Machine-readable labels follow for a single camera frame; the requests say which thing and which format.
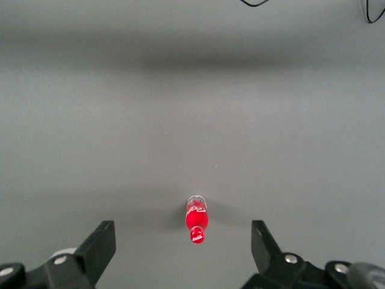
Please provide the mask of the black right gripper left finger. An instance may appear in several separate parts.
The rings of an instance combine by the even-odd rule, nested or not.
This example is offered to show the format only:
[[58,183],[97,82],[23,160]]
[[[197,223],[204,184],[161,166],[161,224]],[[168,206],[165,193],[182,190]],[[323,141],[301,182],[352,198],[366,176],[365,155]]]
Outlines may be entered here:
[[78,247],[53,253],[30,288],[94,288],[116,252],[115,237],[114,221],[102,221]]

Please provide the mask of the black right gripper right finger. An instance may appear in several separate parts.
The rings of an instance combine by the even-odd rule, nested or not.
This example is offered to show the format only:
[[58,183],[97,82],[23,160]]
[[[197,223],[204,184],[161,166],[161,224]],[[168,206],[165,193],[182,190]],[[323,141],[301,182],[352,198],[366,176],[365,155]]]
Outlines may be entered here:
[[325,273],[302,257],[282,252],[262,220],[251,223],[251,253],[258,272],[244,288],[325,288]]

